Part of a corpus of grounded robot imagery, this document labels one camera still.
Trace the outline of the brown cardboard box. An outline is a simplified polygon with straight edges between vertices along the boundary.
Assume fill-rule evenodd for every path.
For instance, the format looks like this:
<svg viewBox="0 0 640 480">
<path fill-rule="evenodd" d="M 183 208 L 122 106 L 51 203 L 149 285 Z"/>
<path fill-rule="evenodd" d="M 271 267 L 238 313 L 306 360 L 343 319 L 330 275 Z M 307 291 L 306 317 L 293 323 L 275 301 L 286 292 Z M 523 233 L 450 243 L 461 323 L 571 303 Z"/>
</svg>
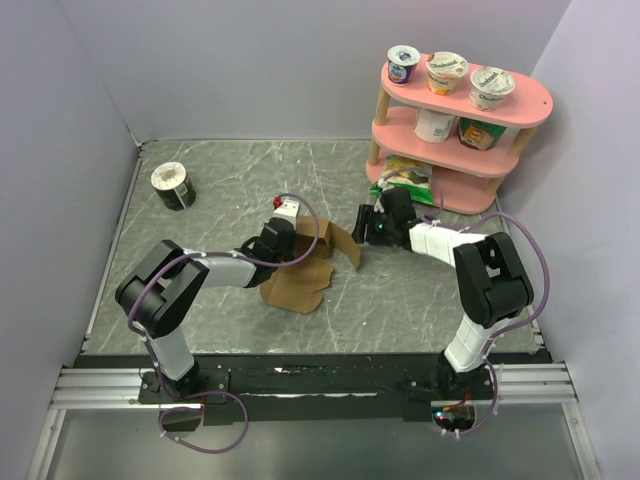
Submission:
<svg viewBox="0 0 640 480">
<path fill-rule="evenodd" d="M 360 246 L 351 235 L 336 224 L 319 220 L 319 237 L 312 253 L 302 262 L 276 270 L 260 286 L 262 300 L 269 306 L 309 314 L 323 299 L 334 272 L 329 257 L 337 250 L 344 254 L 354 269 L 360 266 Z"/>
</svg>

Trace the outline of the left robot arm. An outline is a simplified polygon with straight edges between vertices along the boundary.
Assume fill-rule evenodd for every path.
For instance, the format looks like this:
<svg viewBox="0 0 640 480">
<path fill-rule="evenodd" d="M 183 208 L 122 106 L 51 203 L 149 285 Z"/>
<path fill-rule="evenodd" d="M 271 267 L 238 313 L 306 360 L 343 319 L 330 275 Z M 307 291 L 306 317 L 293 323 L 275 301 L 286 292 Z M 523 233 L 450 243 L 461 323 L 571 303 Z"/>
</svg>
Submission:
<svg viewBox="0 0 640 480">
<path fill-rule="evenodd" d="M 199 291 L 254 288 L 269 280 L 278 264 L 294 259 L 295 226 L 294 220 L 272 217 L 258 236 L 221 256 L 162 240 L 121 281 L 115 301 L 150 348 L 162 389 L 174 401 L 188 401 L 202 388 L 181 328 Z"/>
</svg>

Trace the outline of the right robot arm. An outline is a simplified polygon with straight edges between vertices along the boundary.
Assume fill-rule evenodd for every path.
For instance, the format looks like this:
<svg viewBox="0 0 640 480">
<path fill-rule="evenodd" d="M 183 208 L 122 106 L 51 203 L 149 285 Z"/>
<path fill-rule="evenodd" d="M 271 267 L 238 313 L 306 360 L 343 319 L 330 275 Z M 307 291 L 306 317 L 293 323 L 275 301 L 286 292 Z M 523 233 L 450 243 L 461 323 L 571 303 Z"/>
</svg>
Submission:
<svg viewBox="0 0 640 480">
<path fill-rule="evenodd" d="M 451 266 L 464 312 L 454 338 L 440 353 L 436 387 L 456 399 L 480 375 L 498 331 L 532 304 L 534 291 L 511 237 L 470 233 L 420 219 L 405 187 L 358 207 L 357 244 L 401 247 Z"/>
</svg>

